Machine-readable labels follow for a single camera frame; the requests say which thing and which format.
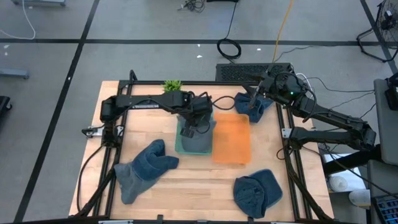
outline coiled black cable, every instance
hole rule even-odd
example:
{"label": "coiled black cable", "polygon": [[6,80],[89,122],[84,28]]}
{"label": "coiled black cable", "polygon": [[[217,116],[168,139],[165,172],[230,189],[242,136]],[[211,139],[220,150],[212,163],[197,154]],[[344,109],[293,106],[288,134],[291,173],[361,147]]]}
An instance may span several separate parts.
{"label": "coiled black cable", "polygon": [[188,0],[185,4],[177,9],[178,11],[189,10],[191,12],[201,13],[205,10],[205,0]]}
{"label": "coiled black cable", "polygon": [[[228,59],[231,63],[235,63],[235,62],[233,62],[233,59],[240,58],[240,56],[241,56],[241,54],[242,54],[242,48],[241,48],[241,46],[240,46],[236,41],[233,41],[233,40],[228,39],[229,32],[231,31],[232,21],[234,20],[235,9],[236,9],[236,3],[235,3],[235,6],[234,6],[234,11],[232,12],[231,22],[229,23],[228,33],[227,33],[227,35],[226,35],[225,38],[220,39],[219,41],[217,41],[217,50],[218,50],[218,52],[219,52],[224,58]],[[228,54],[224,53],[224,52],[221,50],[221,47],[220,47],[220,45],[221,45],[222,42],[229,42],[230,44],[234,45],[234,46],[238,49],[238,53],[237,53],[236,55],[228,55]]]}

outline metal bracket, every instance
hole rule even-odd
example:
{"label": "metal bracket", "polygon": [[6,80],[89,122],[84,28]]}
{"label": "metal bracket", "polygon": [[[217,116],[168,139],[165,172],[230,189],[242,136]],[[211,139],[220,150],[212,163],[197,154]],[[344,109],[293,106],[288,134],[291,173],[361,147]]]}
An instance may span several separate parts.
{"label": "metal bracket", "polygon": [[[116,127],[118,129],[118,136],[123,135],[120,134],[121,131],[123,131],[123,127],[122,126],[117,126]],[[102,132],[104,130],[104,127],[94,127],[94,126],[89,126],[86,129],[82,129],[81,132],[88,138],[92,138],[93,136],[102,136]]]}
{"label": "metal bracket", "polygon": [[282,137],[283,138],[289,138],[291,132],[292,132],[291,128],[282,128]]}

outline orange plastic container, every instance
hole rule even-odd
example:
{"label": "orange plastic container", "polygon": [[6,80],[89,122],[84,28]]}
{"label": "orange plastic container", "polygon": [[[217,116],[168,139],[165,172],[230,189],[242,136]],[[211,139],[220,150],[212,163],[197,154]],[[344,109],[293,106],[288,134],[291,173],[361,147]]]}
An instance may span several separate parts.
{"label": "orange plastic container", "polygon": [[215,113],[213,161],[222,164],[247,164],[251,160],[250,122],[246,114]]}

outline concrete floor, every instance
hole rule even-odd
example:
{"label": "concrete floor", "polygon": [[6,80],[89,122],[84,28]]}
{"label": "concrete floor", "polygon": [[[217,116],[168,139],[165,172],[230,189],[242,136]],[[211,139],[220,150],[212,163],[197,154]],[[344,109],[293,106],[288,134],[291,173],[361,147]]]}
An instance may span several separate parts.
{"label": "concrete floor", "polygon": [[[27,8],[39,39],[79,39],[94,0],[68,0],[67,6]],[[225,37],[233,11],[231,2],[212,2],[197,14],[177,11],[180,0],[100,0],[89,39],[208,39]],[[375,16],[377,0],[368,1]],[[230,39],[275,40],[288,0],[241,1]],[[22,8],[0,2],[0,29],[30,36]],[[282,40],[354,41],[370,28],[360,0],[298,0],[285,25]],[[29,181],[55,106],[78,44],[9,43],[0,34],[0,67],[30,71],[31,78],[0,77],[0,95],[12,98],[13,109],[2,122],[0,134],[0,223],[12,222]],[[377,41],[374,34],[367,41]],[[279,53],[304,45],[280,45]],[[231,46],[225,51],[233,52]],[[366,47],[384,56],[381,47]],[[273,45],[242,45],[237,63],[270,62]],[[365,56],[357,46],[313,47],[285,54],[296,72],[321,78],[329,88],[370,90],[375,78],[392,75],[390,66]],[[228,63],[215,44],[85,44],[62,107],[47,156],[24,220],[63,218],[68,215],[86,139],[80,130],[91,123],[103,80],[126,79],[134,69],[139,80],[214,80],[217,63]],[[361,94],[336,93],[311,80],[318,103],[338,105]],[[374,104],[368,95],[339,107],[361,116]],[[364,117],[377,131],[376,110]],[[330,126],[314,121],[318,129]],[[339,146],[338,152],[352,151]],[[346,195],[332,194],[335,217],[346,222],[365,222],[364,210],[352,206]]]}

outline dark blue cloth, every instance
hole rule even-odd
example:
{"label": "dark blue cloth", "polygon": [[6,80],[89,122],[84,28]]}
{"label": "dark blue cloth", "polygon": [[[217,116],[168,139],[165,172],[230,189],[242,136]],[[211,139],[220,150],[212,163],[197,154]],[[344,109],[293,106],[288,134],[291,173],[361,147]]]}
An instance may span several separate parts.
{"label": "dark blue cloth", "polygon": [[165,155],[164,141],[153,141],[132,161],[132,168],[142,180],[154,180],[178,166],[179,159]]}
{"label": "dark blue cloth", "polygon": [[262,218],[266,214],[267,194],[256,179],[237,178],[234,184],[234,201],[246,215],[252,218]]}
{"label": "dark blue cloth", "polygon": [[235,109],[239,114],[249,115],[250,122],[257,123],[261,119],[264,110],[266,110],[274,101],[257,96],[253,108],[249,108],[250,96],[247,93],[238,93],[234,97]]}
{"label": "dark blue cloth", "polygon": [[137,196],[151,188],[161,175],[178,166],[178,158],[165,155],[164,141],[153,141],[127,164],[116,164],[114,171],[121,188],[124,204],[133,203]]}
{"label": "dark blue cloth", "polygon": [[262,218],[266,209],[275,205],[282,198],[273,173],[269,169],[260,170],[248,177],[240,177],[234,184],[234,201],[248,216]]}

